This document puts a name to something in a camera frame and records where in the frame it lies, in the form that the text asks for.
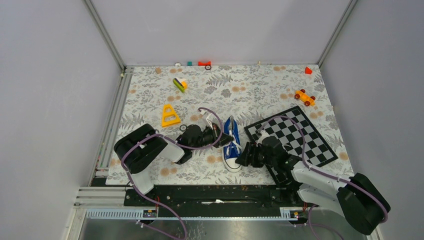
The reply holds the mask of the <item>white shoelace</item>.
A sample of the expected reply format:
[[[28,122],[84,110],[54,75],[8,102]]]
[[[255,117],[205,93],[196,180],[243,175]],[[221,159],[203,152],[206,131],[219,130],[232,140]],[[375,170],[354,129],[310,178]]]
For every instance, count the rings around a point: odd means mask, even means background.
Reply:
[[[225,151],[227,157],[226,162],[228,164],[234,165],[236,159],[242,153],[242,147],[240,146],[240,143],[237,141],[237,138],[233,135],[232,132],[230,132],[229,135],[233,137],[233,141],[227,146],[227,149]]]

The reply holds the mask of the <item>blue canvas sneaker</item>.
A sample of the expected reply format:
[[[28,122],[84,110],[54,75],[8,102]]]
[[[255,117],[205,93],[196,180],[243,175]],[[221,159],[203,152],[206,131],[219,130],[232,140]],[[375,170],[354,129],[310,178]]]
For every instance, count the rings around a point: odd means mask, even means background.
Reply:
[[[242,169],[242,166],[236,163],[237,158],[242,153],[238,125],[233,116],[230,116],[223,127],[223,133],[232,137],[232,141],[222,148],[223,164],[225,168],[232,173]]]

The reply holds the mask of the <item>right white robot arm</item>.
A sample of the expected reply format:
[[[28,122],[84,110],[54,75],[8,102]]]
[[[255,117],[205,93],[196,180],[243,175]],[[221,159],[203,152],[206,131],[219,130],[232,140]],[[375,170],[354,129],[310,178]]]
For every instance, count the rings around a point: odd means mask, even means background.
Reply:
[[[274,136],[248,142],[235,162],[242,166],[270,167],[277,186],[286,188],[293,206],[318,205],[340,216],[363,235],[370,235],[388,219],[391,206],[364,174],[336,176],[288,153]]]

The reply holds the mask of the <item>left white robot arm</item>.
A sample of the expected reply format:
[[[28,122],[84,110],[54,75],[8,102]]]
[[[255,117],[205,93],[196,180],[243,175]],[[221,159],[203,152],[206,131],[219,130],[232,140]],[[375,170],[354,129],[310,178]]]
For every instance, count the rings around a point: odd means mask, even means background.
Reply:
[[[138,189],[135,197],[142,205],[148,206],[155,200],[154,184],[147,170],[155,159],[165,158],[182,165],[192,158],[193,150],[221,148],[235,139],[222,133],[216,123],[204,129],[196,124],[184,125],[181,131],[176,140],[169,140],[146,123],[115,143],[113,150],[129,174],[130,183]]]

